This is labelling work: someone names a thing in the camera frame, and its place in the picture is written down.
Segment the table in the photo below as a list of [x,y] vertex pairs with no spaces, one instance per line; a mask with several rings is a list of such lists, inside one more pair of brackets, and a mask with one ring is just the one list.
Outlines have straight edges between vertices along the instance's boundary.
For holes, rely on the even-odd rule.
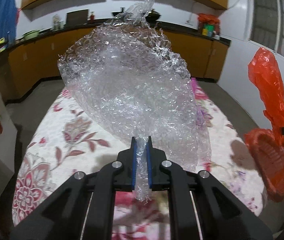
[[[232,124],[195,79],[191,84],[206,120],[212,149],[210,162],[199,163],[197,171],[210,171],[259,215],[263,208],[264,184],[252,157]],[[64,88],[27,147],[12,204],[14,225],[72,174],[98,171],[127,148],[91,120]],[[170,239],[166,192],[157,192],[152,200],[144,203],[136,200],[133,193],[117,192],[112,240],[159,238]]]

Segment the window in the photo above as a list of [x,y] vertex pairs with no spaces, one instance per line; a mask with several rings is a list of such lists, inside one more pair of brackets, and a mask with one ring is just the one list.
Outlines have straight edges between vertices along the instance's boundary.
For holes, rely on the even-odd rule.
[[284,56],[284,0],[254,0],[250,40]]

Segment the silver bolt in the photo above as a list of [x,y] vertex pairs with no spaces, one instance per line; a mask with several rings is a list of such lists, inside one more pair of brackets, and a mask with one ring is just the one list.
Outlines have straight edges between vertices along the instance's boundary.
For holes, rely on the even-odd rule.
[[163,161],[162,162],[162,166],[164,166],[164,167],[170,167],[172,165],[172,162],[170,162],[170,161]]
[[113,168],[120,168],[121,166],[122,166],[122,162],[119,162],[119,161],[112,162]]
[[208,171],[200,171],[199,172],[199,175],[202,177],[202,178],[208,178],[210,176],[210,173]]
[[74,178],[75,179],[83,179],[84,178],[84,172],[78,171],[78,172],[74,173]]

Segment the wall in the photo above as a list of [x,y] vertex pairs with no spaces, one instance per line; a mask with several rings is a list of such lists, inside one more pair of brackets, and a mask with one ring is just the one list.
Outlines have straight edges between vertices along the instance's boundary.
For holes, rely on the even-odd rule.
[[[229,10],[219,13],[221,36],[231,39],[225,65],[218,85],[231,95],[261,128],[270,129],[271,123],[263,115],[265,109],[258,89],[249,81],[247,65],[259,48],[248,41],[253,12],[253,0],[229,0]],[[275,55],[284,83],[284,57]]]
[[[142,0],[53,0],[20,12],[16,38],[31,30],[51,28],[55,14],[65,21],[66,13],[89,9],[94,11],[96,19],[111,18],[111,12],[117,12],[121,7],[128,8],[139,1]],[[16,5],[20,8],[21,0],[16,0]],[[214,14],[213,9],[192,0],[155,0],[154,9],[161,14],[160,20],[191,28],[198,26],[198,13]],[[190,16],[192,25],[186,24]]]

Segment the bubble wrap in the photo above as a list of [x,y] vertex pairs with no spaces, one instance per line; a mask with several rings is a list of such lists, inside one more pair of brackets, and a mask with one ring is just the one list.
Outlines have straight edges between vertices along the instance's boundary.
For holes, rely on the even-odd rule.
[[58,62],[71,95],[93,120],[128,147],[131,137],[137,138],[139,200],[150,196],[144,151],[148,136],[188,171],[211,154],[186,62],[171,51],[162,31],[145,20],[153,4],[134,4],[77,41]]

